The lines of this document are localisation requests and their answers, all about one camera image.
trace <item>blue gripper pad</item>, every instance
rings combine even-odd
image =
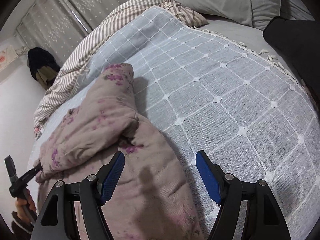
[[[196,166],[210,198],[214,200],[217,205],[221,205],[219,183],[200,152],[196,154]]]
[[[100,197],[101,203],[105,204],[107,201],[111,199],[113,192],[115,191],[115,188],[118,184],[123,168],[124,168],[124,154],[121,153],[118,156],[115,164],[113,164],[108,176],[103,181],[103,184],[101,187],[101,197]]]

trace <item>black bag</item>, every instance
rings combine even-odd
[[[290,63],[320,108],[320,23],[273,18],[263,31],[265,41]]]
[[[60,67],[54,57],[44,49],[33,48],[28,52],[28,65],[31,76],[47,90],[54,83]]]

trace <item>gray bedsheet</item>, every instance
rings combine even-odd
[[[194,166],[201,149],[241,180],[264,178],[292,239],[308,235],[320,215],[320,125],[308,96],[271,62],[190,29],[161,8],[145,11],[100,48],[90,72],[78,79],[83,90],[55,112],[40,139],[61,121],[54,119],[59,112],[81,102],[103,68],[120,62],[134,68],[139,112],[166,136],[184,167],[206,237],[219,208]],[[244,211],[245,203],[235,239]]]

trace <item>curtain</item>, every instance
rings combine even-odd
[[[108,14],[129,0],[36,0],[16,31],[29,49],[49,51],[62,66]]]

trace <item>human hand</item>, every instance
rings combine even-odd
[[[30,190],[27,189],[28,193],[28,201],[22,198],[17,198],[16,200],[16,208],[17,208],[17,216],[19,219],[21,219],[24,223],[28,224],[31,223],[30,219],[28,218],[27,214],[23,210],[23,206],[25,206],[27,203],[29,203],[29,209],[36,212],[36,205],[35,202],[32,200],[32,197],[30,195]]]

